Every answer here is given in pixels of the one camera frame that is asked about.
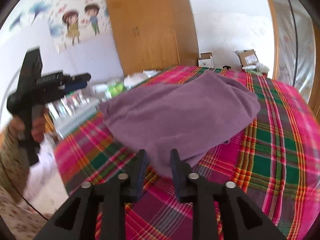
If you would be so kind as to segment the left floral sleeve forearm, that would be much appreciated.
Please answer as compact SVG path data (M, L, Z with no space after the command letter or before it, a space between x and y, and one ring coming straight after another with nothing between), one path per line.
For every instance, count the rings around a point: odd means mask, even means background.
M19 204L27 187L29 162L27 154L20 151L18 141L10 133L9 127L2 133L1 143L1 196L11 204Z

